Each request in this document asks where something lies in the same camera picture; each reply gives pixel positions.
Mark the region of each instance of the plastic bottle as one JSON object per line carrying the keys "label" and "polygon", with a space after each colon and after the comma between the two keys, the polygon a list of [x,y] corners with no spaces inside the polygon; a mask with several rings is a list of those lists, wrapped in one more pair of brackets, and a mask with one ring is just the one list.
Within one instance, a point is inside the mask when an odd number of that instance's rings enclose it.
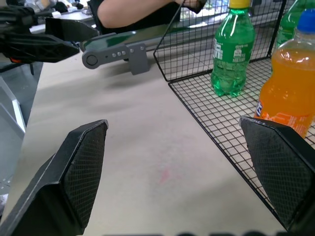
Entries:
{"label": "plastic bottle", "polygon": [[237,96],[245,84],[255,40],[249,6],[250,0],[230,0],[229,13],[215,34],[211,83],[218,96]]}
{"label": "plastic bottle", "polygon": [[315,8],[315,0],[296,0],[294,2],[280,22],[276,43],[277,48],[293,38],[294,29],[297,27],[302,12],[311,8]]}
{"label": "plastic bottle", "polygon": [[315,115],[314,22],[315,9],[304,11],[294,39],[273,53],[273,74],[260,91],[254,116],[288,125],[303,138]]}

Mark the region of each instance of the wire mesh basket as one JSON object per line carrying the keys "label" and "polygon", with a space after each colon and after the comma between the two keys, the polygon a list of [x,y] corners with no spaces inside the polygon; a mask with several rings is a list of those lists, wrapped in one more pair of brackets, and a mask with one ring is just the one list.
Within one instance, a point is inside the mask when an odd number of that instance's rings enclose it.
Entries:
{"label": "wire mesh basket", "polygon": [[[257,178],[238,121],[241,116],[254,115],[260,89],[271,76],[270,57],[281,18],[292,4],[292,0],[252,1],[250,18],[256,39],[246,85],[238,97],[218,97],[210,82],[214,34],[227,16],[227,0],[208,0],[198,14],[182,9],[183,2],[178,10],[182,20],[171,22],[154,52],[170,88],[280,223]],[[315,148],[315,126],[306,141]]]}

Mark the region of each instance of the orange bottle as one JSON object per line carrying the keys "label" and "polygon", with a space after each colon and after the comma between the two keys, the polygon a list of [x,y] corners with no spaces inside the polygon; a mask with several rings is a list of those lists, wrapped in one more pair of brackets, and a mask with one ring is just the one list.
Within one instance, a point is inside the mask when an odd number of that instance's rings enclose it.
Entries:
{"label": "orange bottle", "polygon": [[305,138],[315,115],[315,9],[302,13],[294,39],[272,55],[273,74],[260,91],[255,118],[292,127]]}

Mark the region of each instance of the green bottle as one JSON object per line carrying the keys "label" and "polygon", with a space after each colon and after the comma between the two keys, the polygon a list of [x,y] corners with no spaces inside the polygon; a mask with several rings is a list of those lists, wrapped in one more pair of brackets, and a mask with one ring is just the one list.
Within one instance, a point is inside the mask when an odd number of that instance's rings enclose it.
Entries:
{"label": "green bottle", "polygon": [[250,0],[230,0],[229,14],[216,32],[211,83],[218,96],[237,96],[245,84],[255,40],[249,6]]}
{"label": "green bottle", "polygon": [[276,43],[277,48],[293,38],[294,29],[297,27],[302,12],[311,8],[315,8],[315,0],[296,0],[294,2],[280,22]]}

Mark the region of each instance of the pink mark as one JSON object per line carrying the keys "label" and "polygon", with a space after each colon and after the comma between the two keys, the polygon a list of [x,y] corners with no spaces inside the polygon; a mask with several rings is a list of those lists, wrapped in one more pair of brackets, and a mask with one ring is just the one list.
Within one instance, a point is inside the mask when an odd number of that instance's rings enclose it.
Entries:
{"label": "pink mark", "polygon": [[159,181],[159,183],[160,184],[165,183],[169,179],[170,176],[171,174],[170,174],[169,169],[168,168],[165,169],[162,173],[161,180]]}

